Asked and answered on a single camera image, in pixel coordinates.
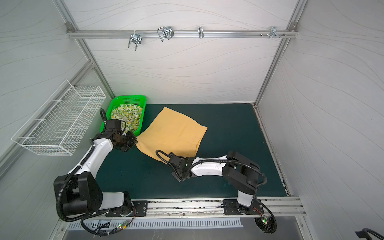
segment metal vent grille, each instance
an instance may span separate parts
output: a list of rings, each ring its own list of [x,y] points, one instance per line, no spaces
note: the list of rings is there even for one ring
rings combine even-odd
[[[109,228],[114,229],[125,219],[111,220]],[[95,229],[109,220],[86,220],[87,227]],[[186,219],[135,219],[127,229],[165,229],[165,228],[230,228],[243,227],[239,217],[227,218],[186,218]],[[70,223],[68,230],[82,230],[80,222]]]

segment patterned cloth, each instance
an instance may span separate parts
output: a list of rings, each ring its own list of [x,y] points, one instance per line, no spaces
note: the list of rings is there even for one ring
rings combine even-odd
[[[140,126],[140,118],[143,108],[134,104],[122,104],[112,110],[111,119],[124,120],[127,123],[125,133],[136,131]],[[124,123],[121,123],[121,129],[124,129]]]

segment wire mesh basket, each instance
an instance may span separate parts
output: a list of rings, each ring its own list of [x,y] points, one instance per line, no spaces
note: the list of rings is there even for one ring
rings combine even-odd
[[[11,138],[37,155],[73,155],[106,96],[65,81]]]

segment metal hook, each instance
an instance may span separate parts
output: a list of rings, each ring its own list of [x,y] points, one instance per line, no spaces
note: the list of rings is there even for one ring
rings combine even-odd
[[[281,37],[281,35],[278,35],[276,33],[276,30],[277,30],[277,28],[275,26],[273,26],[272,29],[271,29],[271,33],[268,34],[269,38],[274,38],[274,37],[278,37],[279,38],[279,37]]]
[[[199,32],[199,38],[203,38],[204,37],[204,30],[203,30],[203,27],[198,27],[197,28],[197,31]]]
[[[164,41],[165,37],[170,40],[175,35],[171,26],[159,27],[157,29],[157,34],[159,35],[161,41]]]
[[[136,34],[135,31],[133,32],[133,34],[131,34],[131,37],[129,38],[128,48],[132,42],[136,44],[135,46],[135,51],[136,51],[138,45],[141,44],[141,36],[139,34]]]

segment green basket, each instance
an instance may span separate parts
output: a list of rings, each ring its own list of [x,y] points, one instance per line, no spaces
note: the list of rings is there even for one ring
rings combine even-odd
[[[140,117],[140,125],[139,128],[133,132],[137,137],[140,134],[141,126],[143,124],[143,116],[145,110],[145,104],[147,103],[147,98],[144,95],[128,95],[128,96],[118,96],[112,99],[111,104],[107,110],[107,119],[111,119],[112,110],[118,108],[122,104],[134,104],[143,108],[143,112]],[[101,124],[100,132],[104,129],[104,123]]]

